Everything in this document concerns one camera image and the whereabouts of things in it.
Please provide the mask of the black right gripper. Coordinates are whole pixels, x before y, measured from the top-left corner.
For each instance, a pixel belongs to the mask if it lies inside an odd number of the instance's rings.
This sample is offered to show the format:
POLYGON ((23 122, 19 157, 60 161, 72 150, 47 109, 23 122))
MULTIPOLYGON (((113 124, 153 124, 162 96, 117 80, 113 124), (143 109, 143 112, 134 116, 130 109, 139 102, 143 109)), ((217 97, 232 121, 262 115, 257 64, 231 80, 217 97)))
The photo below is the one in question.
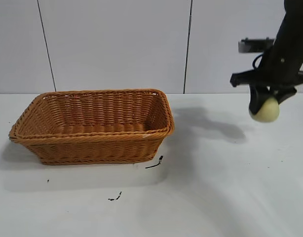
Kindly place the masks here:
POLYGON ((272 47, 262 55, 258 67, 232 74, 230 83, 233 87, 249 85, 249 111, 256 115, 269 99, 266 86, 271 86, 270 92, 278 104, 296 95, 297 90, 293 86, 303 84, 302 64, 303 52, 293 49, 277 51, 272 47))

